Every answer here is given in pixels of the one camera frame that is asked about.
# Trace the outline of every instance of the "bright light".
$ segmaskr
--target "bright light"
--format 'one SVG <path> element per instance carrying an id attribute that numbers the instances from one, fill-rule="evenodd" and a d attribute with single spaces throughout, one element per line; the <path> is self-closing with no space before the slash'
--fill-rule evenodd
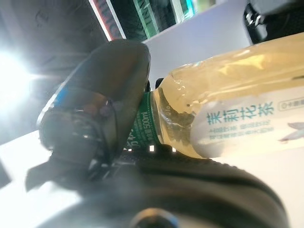
<path id="1" fill-rule="evenodd" d="M 154 146 L 153 145 L 150 146 L 150 152 L 154 152 Z"/>
<path id="2" fill-rule="evenodd" d="M 29 94 L 29 74 L 16 59 L 0 53 L 0 108 Z"/>

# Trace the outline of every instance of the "black object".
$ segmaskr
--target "black object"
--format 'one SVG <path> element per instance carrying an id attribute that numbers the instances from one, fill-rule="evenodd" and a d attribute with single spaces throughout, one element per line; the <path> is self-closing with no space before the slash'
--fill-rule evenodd
<path id="1" fill-rule="evenodd" d="M 149 67 L 148 48 L 129 40 L 109 42 L 80 64 L 40 114 L 40 140 L 53 153 L 29 172 L 27 187 L 67 169 L 86 172 L 95 157 L 111 165 L 131 130 Z"/>
<path id="2" fill-rule="evenodd" d="M 163 77 L 156 80 L 155 89 L 157 89 L 161 85 L 162 81 L 163 81 Z"/>
<path id="3" fill-rule="evenodd" d="M 44 212 L 46 221 L 39 228 L 289 227 L 280 199 L 245 171 L 173 153 L 171 147 L 121 154 L 148 68 L 145 45 L 110 42 L 78 67 L 50 100 L 39 131 L 53 154 L 28 172 L 27 189 L 35 200 L 48 201 L 45 188 L 40 188 L 48 182 L 52 204 L 61 205 L 64 196 L 67 206 L 73 198 L 67 194 L 75 192 L 81 200 L 56 214 L 45 207 L 40 215 Z M 88 101 L 99 110 L 108 107 L 107 115 L 93 115 L 95 109 L 83 106 Z"/>
<path id="4" fill-rule="evenodd" d="M 10 183 L 10 178 L 8 174 L 5 171 L 5 168 L 2 165 L 2 162 L 0 161 L 0 189 Z"/>
<path id="5" fill-rule="evenodd" d="M 248 0 L 244 22 L 253 44 L 304 32 L 304 2 Z"/>
<path id="6" fill-rule="evenodd" d="M 71 184 L 68 175 L 65 181 L 57 178 L 59 186 L 77 186 L 83 200 L 39 228 L 289 227 L 282 203 L 269 187 L 212 160 L 164 151 L 126 152 L 112 174 L 85 186 Z"/>

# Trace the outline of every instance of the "bottle neck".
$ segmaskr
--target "bottle neck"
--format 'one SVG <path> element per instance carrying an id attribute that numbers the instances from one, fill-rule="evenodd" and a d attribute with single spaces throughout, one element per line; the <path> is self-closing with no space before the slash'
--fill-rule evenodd
<path id="1" fill-rule="evenodd" d="M 146 148 L 149 145 L 161 144 L 155 129 L 153 118 L 152 92 L 144 93 L 142 102 L 139 106 L 136 119 L 130 131 L 126 149 Z"/>

